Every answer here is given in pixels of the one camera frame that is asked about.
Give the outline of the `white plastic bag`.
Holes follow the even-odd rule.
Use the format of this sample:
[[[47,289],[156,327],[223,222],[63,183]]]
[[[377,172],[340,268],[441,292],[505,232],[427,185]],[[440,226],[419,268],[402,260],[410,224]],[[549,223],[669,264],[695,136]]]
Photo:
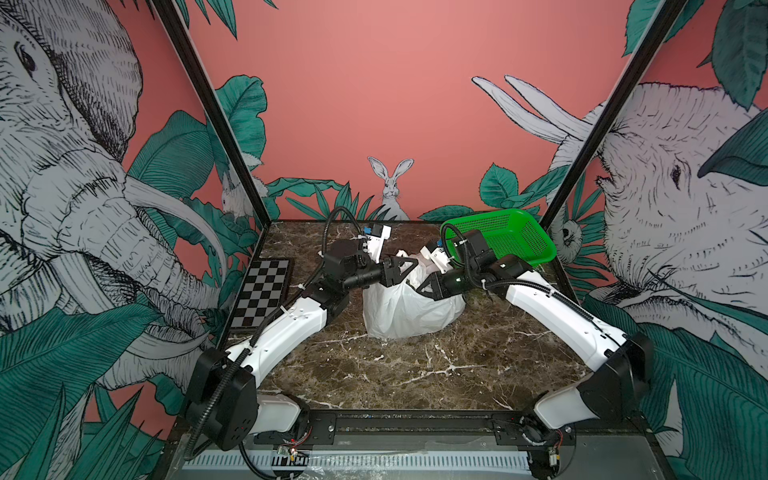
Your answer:
[[[398,257],[416,259],[417,266],[406,279],[392,287],[374,284],[363,290],[363,319],[369,336],[379,339],[404,339],[440,331],[464,312],[466,302],[461,295],[433,300],[416,289],[438,266],[422,253]]]

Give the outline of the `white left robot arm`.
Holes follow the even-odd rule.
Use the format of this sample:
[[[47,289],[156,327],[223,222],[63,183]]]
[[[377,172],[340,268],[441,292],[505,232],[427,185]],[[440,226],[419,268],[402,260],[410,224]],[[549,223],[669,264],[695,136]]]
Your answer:
[[[351,291],[374,284],[398,285],[417,264],[410,257],[375,260],[364,239],[334,242],[317,274],[291,305],[279,307],[251,338],[199,357],[181,409],[191,425],[185,459],[202,452],[201,438],[221,450],[260,433],[304,438],[306,407],[286,394],[260,397],[262,381],[297,346],[344,311]]]

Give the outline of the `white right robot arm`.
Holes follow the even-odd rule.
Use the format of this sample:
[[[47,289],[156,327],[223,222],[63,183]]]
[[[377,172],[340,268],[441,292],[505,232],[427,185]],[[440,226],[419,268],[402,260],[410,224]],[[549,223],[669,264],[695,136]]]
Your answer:
[[[642,333],[629,335],[579,306],[513,254],[497,256],[478,230],[441,238],[422,249],[438,270],[419,294],[443,300],[473,288],[497,295],[539,321],[583,361],[589,372],[542,394],[517,419],[526,441],[552,442],[574,423],[621,421],[632,415],[651,383],[654,347]]]

